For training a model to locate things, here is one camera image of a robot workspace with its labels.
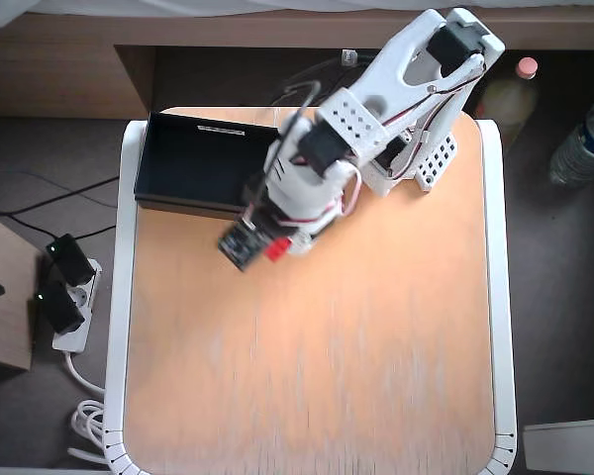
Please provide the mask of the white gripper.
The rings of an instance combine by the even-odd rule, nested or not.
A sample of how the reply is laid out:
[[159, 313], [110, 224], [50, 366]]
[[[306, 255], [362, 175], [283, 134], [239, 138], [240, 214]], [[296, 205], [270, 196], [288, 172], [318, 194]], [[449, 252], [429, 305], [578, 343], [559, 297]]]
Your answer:
[[361, 190], [350, 145], [328, 123], [284, 123], [253, 182], [242, 226], [258, 240], [290, 240], [305, 254], [320, 233], [352, 213]]

